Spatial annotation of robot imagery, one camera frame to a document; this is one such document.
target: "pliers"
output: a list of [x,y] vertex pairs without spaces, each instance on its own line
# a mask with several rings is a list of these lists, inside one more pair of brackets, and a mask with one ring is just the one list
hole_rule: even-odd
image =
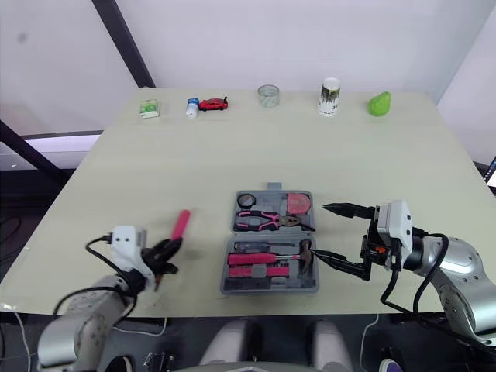
[[236,223],[234,229],[236,231],[262,231],[262,230],[279,230],[279,226],[301,226],[303,230],[315,231],[311,226],[301,223],[299,217],[292,215],[279,215],[277,212],[262,212],[262,211],[242,211],[238,212],[238,217],[259,217],[269,219],[269,222],[259,225],[248,225],[247,223]]

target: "small box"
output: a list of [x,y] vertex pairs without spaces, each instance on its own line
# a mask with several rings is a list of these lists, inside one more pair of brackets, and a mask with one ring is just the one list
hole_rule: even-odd
[[159,103],[156,99],[149,99],[147,101],[141,101],[139,106],[139,113],[142,118],[156,118],[160,114]]

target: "white bottle with blue cap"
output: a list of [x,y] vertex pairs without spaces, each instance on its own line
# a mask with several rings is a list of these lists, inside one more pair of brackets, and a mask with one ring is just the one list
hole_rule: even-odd
[[200,105],[200,100],[196,97],[188,99],[188,107],[186,108],[186,116],[188,118],[196,118],[198,115],[198,106]]

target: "white cup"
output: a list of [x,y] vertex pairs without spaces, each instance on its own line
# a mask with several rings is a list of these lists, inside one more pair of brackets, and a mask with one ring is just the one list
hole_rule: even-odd
[[322,83],[322,90],[320,92],[319,105],[317,109],[322,116],[334,116],[338,110],[339,105],[339,90],[341,88],[341,81],[334,77],[328,77]]

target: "gray tool case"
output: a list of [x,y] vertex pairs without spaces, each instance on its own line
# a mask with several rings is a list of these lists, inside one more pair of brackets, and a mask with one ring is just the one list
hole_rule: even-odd
[[[305,261],[291,257],[303,250],[303,245],[310,241],[310,248],[316,249],[315,239],[311,231],[301,226],[280,226],[279,229],[261,231],[239,231],[237,224],[257,226],[270,220],[256,216],[239,216],[240,212],[262,211],[276,212],[286,216],[288,195],[304,194],[310,199],[310,209],[304,215],[295,215],[301,223],[315,227],[313,216],[312,194],[308,191],[282,190],[281,183],[268,183],[266,191],[239,191],[236,194],[235,208],[231,228],[234,232],[227,243],[226,258],[222,272],[220,290],[224,295],[254,295],[273,293],[309,293],[319,289],[319,269],[317,260],[312,260],[305,269]],[[238,205],[240,195],[249,194],[256,201],[250,208]],[[277,263],[257,263],[253,265],[229,265],[231,254],[274,253],[278,256],[289,256],[277,260]]]

